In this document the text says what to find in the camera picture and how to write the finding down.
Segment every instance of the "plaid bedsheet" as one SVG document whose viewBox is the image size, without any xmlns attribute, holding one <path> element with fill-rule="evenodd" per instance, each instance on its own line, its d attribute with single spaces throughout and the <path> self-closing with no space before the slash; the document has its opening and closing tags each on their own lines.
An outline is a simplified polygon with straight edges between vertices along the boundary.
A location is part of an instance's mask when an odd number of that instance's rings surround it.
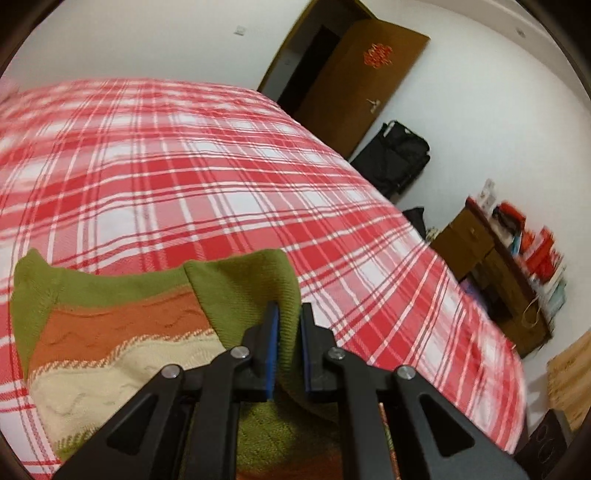
<svg viewBox="0 0 591 480">
<path fill-rule="evenodd" d="M 101 275 L 282 248 L 304 301 L 370 364 L 415 365 L 512 451 L 525 387 L 511 344 L 339 155 L 262 95 L 156 80 L 63 83 L 0 104 L 0 429 L 36 478 L 59 461 L 22 380 L 16 262 Z"/>
</svg>

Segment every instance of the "red door decoration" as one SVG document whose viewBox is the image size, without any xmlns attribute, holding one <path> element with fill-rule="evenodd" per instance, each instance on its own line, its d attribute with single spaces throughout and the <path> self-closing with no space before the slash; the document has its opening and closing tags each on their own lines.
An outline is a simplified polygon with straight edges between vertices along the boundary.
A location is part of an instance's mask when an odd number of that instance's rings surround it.
<svg viewBox="0 0 591 480">
<path fill-rule="evenodd" d="M 392 47 L 373 43 L 368 51 L 363 52 L 363 63 L 378 69 L 384 65 L 391 65 L 392 60 L 388 56 L 392 53 Z"/>
</svg>

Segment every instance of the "green ribbed knit fabric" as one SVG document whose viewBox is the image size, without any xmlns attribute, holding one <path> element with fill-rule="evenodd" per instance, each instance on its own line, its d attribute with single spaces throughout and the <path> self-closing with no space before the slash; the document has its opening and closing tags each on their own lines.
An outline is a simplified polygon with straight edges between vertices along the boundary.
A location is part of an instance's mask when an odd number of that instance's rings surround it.
<svg viewBox="0 0 591 480">
<path fill-rule="evenodd" d="M 300 291 L 289 260 L 280 250 L 213 262 L 188 261 L 168 271 L 120 277 L 54 268 L 31 250 L 17 264 L 10 305 L 25 378 L 54 307 L 117 306 L 188 284 L 226 349 L 239 345 L 244 331 L 260 322 L 269 301 L 280 306 L 279 387 L 273 402 L 243 406 L 238 468 L 264 472 L 334 449 L 336 410 L 313 406 L 304 397 L 301 354 L 296 345 Z M 80 438 L 81 444 L 86 435 L 82 433 Z M 76 446 L 68 445 L 62 456 L 71 455 Z"/>
</svg>

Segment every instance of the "metal screw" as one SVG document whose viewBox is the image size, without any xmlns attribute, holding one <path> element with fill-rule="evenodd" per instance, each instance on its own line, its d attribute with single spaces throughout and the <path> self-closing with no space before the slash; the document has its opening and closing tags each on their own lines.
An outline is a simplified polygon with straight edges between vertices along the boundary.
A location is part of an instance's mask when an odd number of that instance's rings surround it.
<svg viewBox="0 0 591 480">
<path fill-rule="evenodd" d="M 181 373 L 181 368 L 178 365 L 170 364 L 164 366 L 160 373 L 164 378 L 177 378 Z"/>
<path fill-rule="evenodd" d="M 342 360 L 345 358 L 345 351 L 337 346 L 332 346 L 329 348 L 329 358 L 332 358 L 332 360 Z"/>
<path fill-rule="evenodd" d="M 232 350 L 230 350 L 230 355 L 232 355 L 234 358 L 246 358 L 250 354 L 251 351 L 244 345 L 235 346 Z"/>
<path fill-rule="evenodd" d="M 412 380 L 417 371 L 409 365 L 403 365 L 396 370 L 397 375 L 404 380 Z"/>
</svg>

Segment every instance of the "knit sweater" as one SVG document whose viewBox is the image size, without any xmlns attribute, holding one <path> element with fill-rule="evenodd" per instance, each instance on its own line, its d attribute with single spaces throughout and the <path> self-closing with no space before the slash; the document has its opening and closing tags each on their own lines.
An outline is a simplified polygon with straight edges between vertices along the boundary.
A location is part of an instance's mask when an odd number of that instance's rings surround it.
<svg viewBox="0 0 591 480">
<path fill-rule="evenodd" d="M 238 470 L 264 475 L 314 458 L 338 464 L 336 412 L 304 396 L 296 348 L 300 291 L 282 251 L 102 277 L 51 267 L 31 250 L 17 264 L 14 285 L 22 369 L 60 459 L 164 365 L 199 367 L 239 345 L 274 300 L 281 312 L 278 386 L 273 402 L 242 409 Z"/>
</svg>

